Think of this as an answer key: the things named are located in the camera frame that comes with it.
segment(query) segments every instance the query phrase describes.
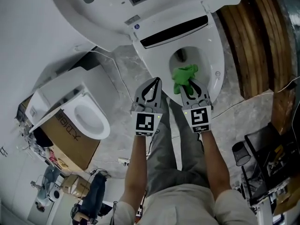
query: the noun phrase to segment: toilet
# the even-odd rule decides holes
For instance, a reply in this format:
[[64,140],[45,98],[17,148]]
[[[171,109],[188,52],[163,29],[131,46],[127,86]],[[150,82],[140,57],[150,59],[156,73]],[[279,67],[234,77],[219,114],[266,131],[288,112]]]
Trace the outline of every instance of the toilet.
[[32,132],[62,109],[84,135],[102,140],[110,134],[118,100],[102,66],[88,71],[77,67],[37,89],[25,114],[34,125]]
[[211,101],[220,93],[224,54],[213,12],[240,0],[53,0],[65,19],[95,45],[113,51],[133,44],[163,91],[173,92],[174,68],[198,65],[195,78],[207,86]]

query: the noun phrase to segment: green cloth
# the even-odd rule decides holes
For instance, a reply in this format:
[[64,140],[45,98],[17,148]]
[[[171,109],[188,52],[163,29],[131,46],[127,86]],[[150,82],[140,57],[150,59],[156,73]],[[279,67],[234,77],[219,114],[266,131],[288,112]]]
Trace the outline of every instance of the green cloth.
[[196,64],[175,68],[172,74],[172,79],[175,81],[174,94],[180,94],[180,86],[185,85],[187,93],[193,95],[194,90],[188,80],[190,78],[195,78],[196,72],[198,72],[198,66]]

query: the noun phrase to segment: person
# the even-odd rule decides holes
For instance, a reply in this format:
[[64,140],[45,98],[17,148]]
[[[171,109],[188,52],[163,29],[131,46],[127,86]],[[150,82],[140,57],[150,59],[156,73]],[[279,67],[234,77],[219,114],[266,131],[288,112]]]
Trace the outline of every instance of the person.
[[[256,225],[243,196],[230,186],[229,171],[211,131],[193,134],[181,106],[162,97],[165,111],[146,160],[146,139],[135,136],[125,190],[101,224],[133,225],[145,194],[142,225]],[[177,170],[169,107],[181,140],[182,170]]]
[[55,183],[58,176],[60,175],[60,170],[53,165],[49,165],[44,173],[42,185],[37,185],[34,181],[31,181],[31,186],[38,189],[36,206],[37,210],[40,212],[45,211],[45,207],[51,204],[48,198],[50,192],[50,184]]
[[75,204],[72,209],[71,218],[73,225],[86,225],[88,222],[94,224],[97,222],[98,214],[106,215],[112,209],[112,207],[102,203],[105,182],[109,177],[110,175],[104,170],[96,174],[82,205]]

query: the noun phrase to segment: marble floor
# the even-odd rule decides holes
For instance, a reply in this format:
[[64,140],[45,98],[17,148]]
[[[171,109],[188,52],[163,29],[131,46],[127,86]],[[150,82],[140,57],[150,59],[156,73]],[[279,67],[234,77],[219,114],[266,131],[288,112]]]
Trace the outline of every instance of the marble floor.
[[[214,18],[221,36],[225,56],[224,83],[217,100],[213,104],[214,112],[212,116],[216,117],[244,99],[240,96],[238,78],[228,41],[218,17],[214,15]],[[134,98],[136,88],[151,78],[147,68],[138,57],[132,45],[121,46],[112,53],[101,49],[97,51],[115,59],[132,99]],[[112,124],[111,134],[108,138],[101,141],[89,166],[89,170],[103,168],[114,178],[124,178],[127,167],[120,164],[118,158],[130,158],[134,137],[129,111],[132,102],[120,79],[113,60],[97,53],[93,53],[90,56],[94,56],[109,75],[120,94],[120,102],[117,104],[118,109],[115,114],[116,121]],[[272,101],[272,94],[254,97],[234,106],[212,120],[212,132],[228,165],[232,184],[237,183],[241,174],[241,168],[235,165],[231,150],[232,146],[239,141],[243,141],[244,135],[255,132],[268,124],[271,118]],[[180,137],[172,114],[170,121],[172,142],[178,168],[180,169]]]

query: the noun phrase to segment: black trash can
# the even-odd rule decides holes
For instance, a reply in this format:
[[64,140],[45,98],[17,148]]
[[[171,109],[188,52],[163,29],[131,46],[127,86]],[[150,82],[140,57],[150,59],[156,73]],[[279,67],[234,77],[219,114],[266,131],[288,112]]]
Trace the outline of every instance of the black trash can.
[[233,145],[232,152],[237,166],[243,166],[251,159],[243,142],[238,142]]

